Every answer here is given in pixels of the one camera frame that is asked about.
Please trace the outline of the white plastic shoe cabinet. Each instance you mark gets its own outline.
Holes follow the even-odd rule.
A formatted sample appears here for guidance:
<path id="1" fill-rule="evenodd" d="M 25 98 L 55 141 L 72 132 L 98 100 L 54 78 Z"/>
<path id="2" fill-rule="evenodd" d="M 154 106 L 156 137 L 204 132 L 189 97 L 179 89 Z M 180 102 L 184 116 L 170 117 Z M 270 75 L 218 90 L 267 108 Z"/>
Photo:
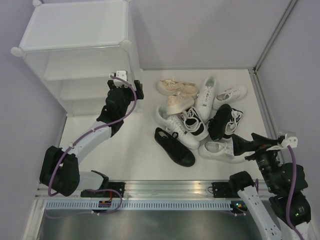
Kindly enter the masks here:
<path id="1" fill-rule="evenodd" d="M 68 116 L 101 112 L 110 74 L 141 79 L 141 67 L 127 0 L 65 3 L 34 1 L 19 46 L 21 57 Z"/>

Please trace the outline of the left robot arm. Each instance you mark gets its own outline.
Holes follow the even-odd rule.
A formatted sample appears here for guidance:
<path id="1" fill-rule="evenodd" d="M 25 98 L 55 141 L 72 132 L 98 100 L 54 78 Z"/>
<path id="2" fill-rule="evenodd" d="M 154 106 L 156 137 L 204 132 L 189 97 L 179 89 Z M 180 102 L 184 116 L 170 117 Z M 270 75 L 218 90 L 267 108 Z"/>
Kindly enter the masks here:
<path id="1" fill-rule="evenodd" d="M 39 181 L 48 187 L 50 197 L 57 194 L 69 197 L 75 191 L 94 195 L 110 192 L 109 178 L 105 174 L 95 170 L 81 172 L 79 165 L 96 147 L 120 130 L 137 102 L 144 99 L 144 93 L 139 80 L 129 84 L 120 77 L 111 76 L 107 84 L 109 92 L 105 105 L 93 125 L 67 146 L 51 146 L 46 150 Z"/>

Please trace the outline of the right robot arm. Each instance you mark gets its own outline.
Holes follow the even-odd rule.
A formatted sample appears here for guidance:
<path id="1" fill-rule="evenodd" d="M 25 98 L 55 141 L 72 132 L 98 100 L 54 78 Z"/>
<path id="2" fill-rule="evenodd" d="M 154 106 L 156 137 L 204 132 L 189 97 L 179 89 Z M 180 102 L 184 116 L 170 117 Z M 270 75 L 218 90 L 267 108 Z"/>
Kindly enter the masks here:
<path id="1" fill-rule="evenodd" d="M 257 163 L 267 190 L 273 195 L 269 202 L 279 224 L 275 224 L 262 204 L 255 182 L 248 172 L 241 171 L 229 177 L 231 190 L 245 203 L 262 239 L 308 239 L 311 207 L 303 194 L 308 183 L 304 168 L 296 163 L 293 151 L 298 146 L 298 138 L 289 133 L 277 139 L 256 133 L 252 133 L 251 137 L 249 141 L 233 134 L 233 153 L 235 156 L 248 153 L 245 160 Z"/>

